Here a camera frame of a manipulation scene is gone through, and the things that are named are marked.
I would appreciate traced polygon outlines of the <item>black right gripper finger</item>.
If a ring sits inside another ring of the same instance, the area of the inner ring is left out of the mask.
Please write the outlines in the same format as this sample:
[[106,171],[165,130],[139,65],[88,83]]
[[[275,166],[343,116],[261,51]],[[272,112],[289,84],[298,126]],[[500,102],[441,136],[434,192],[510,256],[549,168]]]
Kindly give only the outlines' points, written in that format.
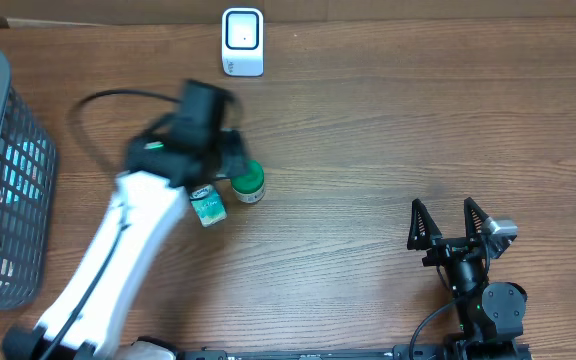
[[442,233],[420,199],[412,201],[408,250],[428,250],[443,238]]
[[478,234],[486,232],[486,221],[489,215],[471,198],[464,200],[464,217],[466,236],[474,238]]

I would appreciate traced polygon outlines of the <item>green lid jar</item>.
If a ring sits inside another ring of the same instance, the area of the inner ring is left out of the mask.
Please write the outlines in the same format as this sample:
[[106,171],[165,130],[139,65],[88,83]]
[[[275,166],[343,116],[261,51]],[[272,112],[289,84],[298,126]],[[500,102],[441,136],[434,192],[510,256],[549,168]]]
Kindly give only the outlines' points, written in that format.
[[237,199],[246,204],[259,202],[265,195],[265,173],[263,167],[255,160],[248,162],[245,175],[231,179],[231,187]]

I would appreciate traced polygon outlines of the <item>small teal tissue pack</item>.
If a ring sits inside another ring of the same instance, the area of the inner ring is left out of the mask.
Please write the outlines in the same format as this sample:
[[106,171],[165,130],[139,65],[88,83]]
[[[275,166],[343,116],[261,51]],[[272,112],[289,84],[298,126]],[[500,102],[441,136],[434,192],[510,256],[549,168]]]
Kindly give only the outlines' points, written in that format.
[[222,199],[214,185],[194,189],[189,195],[190,203],[202,226],[207,228],[227,218]]

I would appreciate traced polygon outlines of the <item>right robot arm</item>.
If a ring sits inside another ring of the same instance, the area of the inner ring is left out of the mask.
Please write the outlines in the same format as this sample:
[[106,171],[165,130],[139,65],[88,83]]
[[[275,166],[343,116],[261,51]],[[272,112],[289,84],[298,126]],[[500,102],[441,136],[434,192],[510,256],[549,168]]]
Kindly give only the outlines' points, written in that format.
[[[527,345],[516,342],[524,332],[527,293],[514,282],[492,282],[491,262],[518,236],[511,219],[495,219],[470,197],[464,200],[465,235],[446,238],[421,200],[412,201],[409,250],[424,251],[422,265],[434,268],[451,300],[429,314],[401,353],[409,359],[530,359]],[[455,309],[460,331],[438,345],[422,347],[422,330]]]

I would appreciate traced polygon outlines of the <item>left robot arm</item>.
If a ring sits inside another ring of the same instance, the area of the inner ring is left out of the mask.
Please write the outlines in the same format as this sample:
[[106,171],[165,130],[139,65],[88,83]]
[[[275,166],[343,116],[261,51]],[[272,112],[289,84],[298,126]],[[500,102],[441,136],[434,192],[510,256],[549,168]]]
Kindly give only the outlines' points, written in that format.
[[6,359],[110,359],[160,247],[202,185],[248,171],[241,102],[188,80],[165,113],[126,145],[106,213],[73,277],[32,329],[11,327]]

